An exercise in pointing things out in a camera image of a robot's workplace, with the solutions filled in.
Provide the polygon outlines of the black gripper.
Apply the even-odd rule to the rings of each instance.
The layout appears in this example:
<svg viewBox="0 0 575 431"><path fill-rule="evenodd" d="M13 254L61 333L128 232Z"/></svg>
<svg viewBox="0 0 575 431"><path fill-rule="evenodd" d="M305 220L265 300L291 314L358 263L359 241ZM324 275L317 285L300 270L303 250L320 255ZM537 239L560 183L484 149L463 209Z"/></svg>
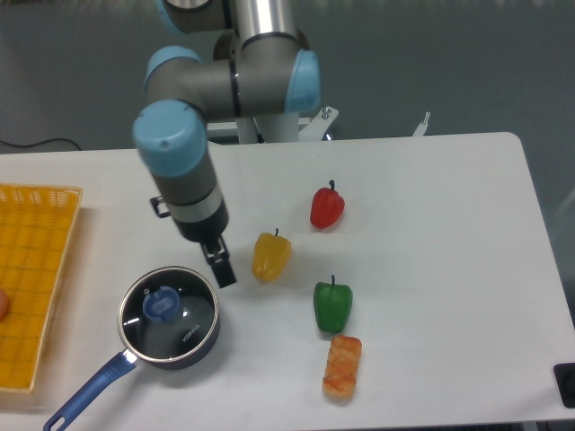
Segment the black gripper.
<svg viewBox="0 0 575 431"><path fill-rule="evenodd" d="M200 242L207 264L211 265L220 288L236 283L233 268L229 262L229 251L221 236L229 220L224 202L208 218L198 222L184 222L177 218L174 222L181 235L192 242Z"/></svg>

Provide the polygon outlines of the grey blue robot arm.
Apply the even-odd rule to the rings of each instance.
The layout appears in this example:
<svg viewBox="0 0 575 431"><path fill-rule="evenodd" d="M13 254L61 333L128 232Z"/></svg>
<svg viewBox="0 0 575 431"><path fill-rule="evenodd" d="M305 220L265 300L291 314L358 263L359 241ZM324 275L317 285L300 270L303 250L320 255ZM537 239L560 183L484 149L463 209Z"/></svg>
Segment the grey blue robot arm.
<svg viewBox="0 0 575 431"><path fill-rule="evenodd" d="M299 37L288 1L160 1L180 34L221 30L227 52L203 62L180 46L155 52L145 78L146 106L132 136L166 215L200 245L217 283L235 282L223 239L228 212L208 153L207 126L315 109L321 99L316 54Z"/></svg>

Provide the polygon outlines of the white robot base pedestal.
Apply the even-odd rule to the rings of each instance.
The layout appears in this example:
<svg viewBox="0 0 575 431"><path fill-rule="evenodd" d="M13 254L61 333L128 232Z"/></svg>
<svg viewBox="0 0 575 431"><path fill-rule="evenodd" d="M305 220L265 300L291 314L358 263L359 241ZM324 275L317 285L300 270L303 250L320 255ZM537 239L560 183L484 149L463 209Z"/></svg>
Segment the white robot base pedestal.
<svg viewBox="0 0 575 431"><path fill-rule="evenodd" d="M319 59L302 33L263 33L241 41L225 31L207 67L201 115L208 122L235 121L242 143L316 141L329 127L317 120L300 135L300 113L318 110L322 93Z"/></svg>

